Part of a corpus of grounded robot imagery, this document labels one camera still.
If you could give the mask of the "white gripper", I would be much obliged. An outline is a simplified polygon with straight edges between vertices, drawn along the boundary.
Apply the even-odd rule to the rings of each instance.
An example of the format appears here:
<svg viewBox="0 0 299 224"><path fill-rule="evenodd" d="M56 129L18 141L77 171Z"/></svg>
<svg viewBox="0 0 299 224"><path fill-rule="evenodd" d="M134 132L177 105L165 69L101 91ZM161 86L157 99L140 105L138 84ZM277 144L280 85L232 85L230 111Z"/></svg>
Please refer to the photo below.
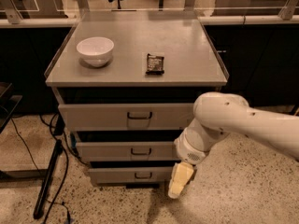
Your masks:
<svg viewBox="0 0 299 224"><path fill-rule="evenodd" d="M173 167L168 186L168 196L172 199L179 197L194 173L193 165L199 164L208 155L202 147L203 139L198 132L185 128L174 141L178 157L182 160Z"/></svg>

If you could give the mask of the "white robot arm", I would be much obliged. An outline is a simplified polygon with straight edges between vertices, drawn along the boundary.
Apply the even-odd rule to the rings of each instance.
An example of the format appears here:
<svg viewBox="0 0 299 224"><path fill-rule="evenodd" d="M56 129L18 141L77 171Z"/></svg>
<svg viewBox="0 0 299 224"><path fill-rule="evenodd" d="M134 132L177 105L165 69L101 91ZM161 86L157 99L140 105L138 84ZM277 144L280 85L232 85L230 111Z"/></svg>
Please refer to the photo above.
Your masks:
<svg viewBox="0 0 299 224"><path fill-rule="evenodd" d="M168 196L179 197L195 166L230 133L239 133L299 160L299 117L251 108L240 95L206 92L193 105L193 120L175 140L180 162L171 174Z"/></svg>

